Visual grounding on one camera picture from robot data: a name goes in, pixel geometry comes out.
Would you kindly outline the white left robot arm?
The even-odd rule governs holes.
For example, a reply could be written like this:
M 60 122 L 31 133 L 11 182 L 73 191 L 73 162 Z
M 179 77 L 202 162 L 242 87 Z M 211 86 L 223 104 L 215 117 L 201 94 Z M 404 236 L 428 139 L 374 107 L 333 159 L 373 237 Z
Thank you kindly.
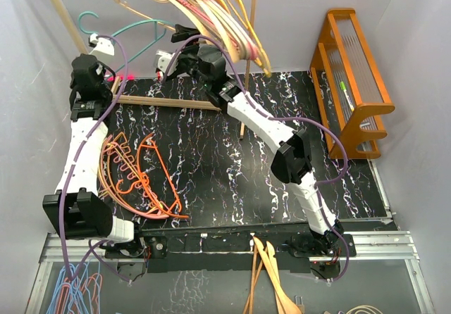
M 134 233 L 131 221 L 114 216 L 98 195 L 97 173 L 113 100 L 104 80 L 105 65 L 93 55 L 80 54 L 72 69 L 69 152 L 55 192 L 43 198 L 44 212 L 65 239 L 107 239 L 137 257 L 144 252 L 144 237 Z

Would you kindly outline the orange thin hanger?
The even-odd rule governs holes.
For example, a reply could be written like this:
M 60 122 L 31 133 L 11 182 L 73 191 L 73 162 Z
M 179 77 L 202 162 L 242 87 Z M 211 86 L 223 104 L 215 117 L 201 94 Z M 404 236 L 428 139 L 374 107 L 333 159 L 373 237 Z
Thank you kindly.
M 148 134 L 145 136 L 135 150 L 131 149 L 131 154 L 139 156 L 140 168 L 149 177 L 150 188 L 158 196 L 159 200 L 163 201 L 168 207 L 168 211 L 170 212 L 168 218 L 187 220 L 189 216 L 183 213 L 183 203 L 180 200 L 177 188 L 172 181 L 171 174 L 164 163 L 163 156 L 159 151 L 153 135 Z M 125 180 L 125 175 L 114 164 L 111 166 L 111 169 L 113 171 L 113 179 L 117 180 L 119 177 L 123 179 L 124 182 L 121 188 L 127 189 L 129 182 Z M 141 189 L 132 191 L 130 194 L 124 196 L 124 199 L 140 211 L 147 209 L 148 200 L 143 197 L 143 191 Z

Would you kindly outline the yellow velvet hanger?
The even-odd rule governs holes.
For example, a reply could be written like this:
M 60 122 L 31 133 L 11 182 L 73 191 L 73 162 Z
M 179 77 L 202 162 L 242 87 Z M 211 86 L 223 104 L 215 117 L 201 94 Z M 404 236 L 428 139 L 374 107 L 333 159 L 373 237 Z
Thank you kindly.
M 267 77 L 271 76 L 270 60 L 253 28 L 242 0 L 211 0 L 218 7 L 219 20 L 229 34 L 240 59 L 253 61 Z
M 248 33 L 251 36 L 254 36 L 254 28 L 253 23 L 249 19 L 249 16 L 247 15 L 246 8 L 242 2 L 242 0 L 226 0 L 227 4 L 223 5 L 223 8 L 229 12 L 231 9 L 233 13 L 237 16 L 237 18 L 241 21 L 243 26 L 246 28 Z

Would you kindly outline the teal thin hanger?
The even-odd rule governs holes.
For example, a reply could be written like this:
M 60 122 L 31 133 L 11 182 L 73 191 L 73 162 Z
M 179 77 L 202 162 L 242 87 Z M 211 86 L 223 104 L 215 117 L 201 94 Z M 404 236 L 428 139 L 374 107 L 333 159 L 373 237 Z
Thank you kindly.
M 174 28 L 175 24 L 167 20 L 144 19 L 119 28 L 111 36 L 124 43 L 128 65 L 131 66 L 174 31 Z

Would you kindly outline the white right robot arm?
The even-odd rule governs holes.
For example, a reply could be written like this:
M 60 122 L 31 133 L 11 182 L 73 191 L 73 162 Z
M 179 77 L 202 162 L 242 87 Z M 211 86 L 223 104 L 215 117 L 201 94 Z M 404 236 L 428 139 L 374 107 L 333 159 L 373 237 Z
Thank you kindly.
M 246 124 L 261 138 L 273 153 L 271 172 L 289 186 L 307 216 L 315 249 L 331 255 L 340 245 L 343 228 L 319 192 L 306 132 L 294 130 L 264 110 L 244 89 L 240 78 L 227 74 L 226 56 L 219 47 L 201 45 L 200 35 L 195 28 L 176 25 L 171 41 L 182 46 L 173 55 L 166 79 L 187 74 L 201 82 L 213 106 Z

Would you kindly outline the pink wavy wire hanger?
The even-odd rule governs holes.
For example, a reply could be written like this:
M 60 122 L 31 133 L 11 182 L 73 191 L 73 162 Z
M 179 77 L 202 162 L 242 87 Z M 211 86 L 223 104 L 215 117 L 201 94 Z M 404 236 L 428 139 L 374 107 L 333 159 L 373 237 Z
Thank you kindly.
M 123 179 L 113 179 L 112 163 L 125 174 L 125 180 L 129 182 L 127 189 L 121 188 Z M 115 139 L 108 137 L 102 145 L 99 164 L 98 178 L 101 183 L 102 196 L 110 197 L 122 208 L 146 219 L 162 220 L 170 216 L 166 204 L 160 201 L 150 188 L 150 179 L 140 168 L 139 156 L 131 154 L 127 139 L 120 140 L 117 137 Z M 143 191 L 143 197 L 148 200 L 147 209 L 144 211 L 136 209 L 124 199 L 124 196 L 138 189 Z

